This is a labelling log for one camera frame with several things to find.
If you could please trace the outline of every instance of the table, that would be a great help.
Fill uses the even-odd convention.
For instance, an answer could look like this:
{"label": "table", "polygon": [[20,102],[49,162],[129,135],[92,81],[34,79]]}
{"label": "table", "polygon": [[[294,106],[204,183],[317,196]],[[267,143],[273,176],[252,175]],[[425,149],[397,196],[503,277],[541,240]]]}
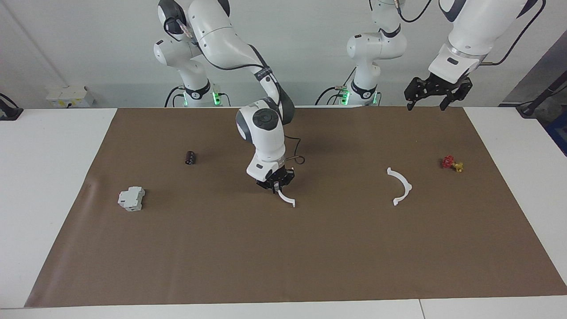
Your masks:
{"label": "table", "polygon": [[[116,110],[27,110],[0,125],[0,316],[3,318],[564,318],[567,296],[21,308]],[[534,231],[567,280],[567,158],[535,120],[510,108],[466,108]],[[42,208],[45,212],[38,215]]]}

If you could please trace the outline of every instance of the electrical outlet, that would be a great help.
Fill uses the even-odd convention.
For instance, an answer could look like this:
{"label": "electrical outlet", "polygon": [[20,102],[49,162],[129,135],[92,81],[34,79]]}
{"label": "electrical outlet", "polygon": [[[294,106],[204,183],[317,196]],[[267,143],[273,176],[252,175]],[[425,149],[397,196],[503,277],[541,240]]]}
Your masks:
{"label": "electrical outlet", "polygon": [[56,108],[92,107],[95,99],[85,86],[69,86],[51,89],[46,99]]}

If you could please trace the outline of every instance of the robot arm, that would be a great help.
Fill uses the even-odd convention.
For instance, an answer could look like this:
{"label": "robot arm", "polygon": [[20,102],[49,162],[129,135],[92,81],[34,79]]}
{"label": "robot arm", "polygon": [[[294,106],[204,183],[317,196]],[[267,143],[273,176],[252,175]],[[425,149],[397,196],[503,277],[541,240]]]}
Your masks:
{"label": "robot arm", "polygon": [[[161,3],[175,3],[161,0]],[[209,63],[221,70],[248,69],[260,82],[267,96],[241,108],[236,125],[242,138],[254,144],[256,153],[247,173],[257,184],[276,191],[294,178],[293,170],[285,168],[283,126],[293,119],[295,107],[271,68],[259,52],[235,33],[229,20],[226,0],[186,0],[186,14],[165,18],[163,23],[171,33],[182,32],[195,44]],[[167,24],[176,21],[177,25]]]}
{"label": "robot arm", "polygon": [[154,44],[154,55],[166,66],[177,69],[184,84],[184,96],[190,107],[206,107],[221,104],[207,77],[202,63],[192,60],[201,55],[199,48],[191,42],[176,22],[183,13],[175,2],[160,1],[158,17],[164,29],[170,35],[168,39],[159,40]]}
{"label": "robot arm", "polygon": [[394,1],[371,0],[371,4],[378,32],[355,35],[348,42],[347,52],[357,64],[354,80],[348,87],[348,104],[370,104],[380,76],[380,67],[374,61],[401,57],[407,47]]}
{"label": "robot arm", "polygon": [[490,53],[512,22],[529,10],[532,0],[439,0],[441,11],[453,24],[448,42],[429,66],[426,80],[414,78],[405,90],[408,109],[431,95],[446,95],[440,107],[463,100],[472,82],[468,75]]}

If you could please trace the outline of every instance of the white curved plastic part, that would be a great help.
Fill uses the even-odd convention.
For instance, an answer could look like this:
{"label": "white curved plastic part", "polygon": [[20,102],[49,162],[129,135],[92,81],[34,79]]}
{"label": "white curved plastic part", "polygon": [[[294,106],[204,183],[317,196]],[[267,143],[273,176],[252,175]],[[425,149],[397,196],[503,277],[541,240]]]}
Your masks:
{"label": "white curved plastic part", "polygon": [[408,196],[409,191],[412,190],[413,186],[410,183],[408,183],[408,180],[405,177],[403,177],[403,175],[401,175],[397,171],[393,171],[390,167],[388,167],[388,175],[399,179],[405,188],[404,196],[393,199],[393,205],[397,206],[402,200],[404,200]]}
{"label": "white curved plastic part", "polygon": [[274,187],[278,190],[278,195],[280,196],[280,198],[283,199],[286,203],[290,203],[293,208],[295,208],[295,199],[286,197],[280,190],[280,185],[278,183],[275,183]]}

